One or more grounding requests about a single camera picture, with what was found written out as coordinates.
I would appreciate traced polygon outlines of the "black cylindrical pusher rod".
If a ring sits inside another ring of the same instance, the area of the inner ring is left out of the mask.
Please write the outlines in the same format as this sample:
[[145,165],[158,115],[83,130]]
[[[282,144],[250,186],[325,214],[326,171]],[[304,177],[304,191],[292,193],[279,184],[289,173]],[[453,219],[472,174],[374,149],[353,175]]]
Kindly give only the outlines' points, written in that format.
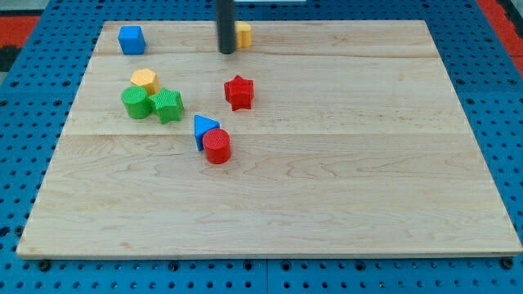
[[232,54],[236,51],[235,1],[216,0],[215,15],[219,52]]

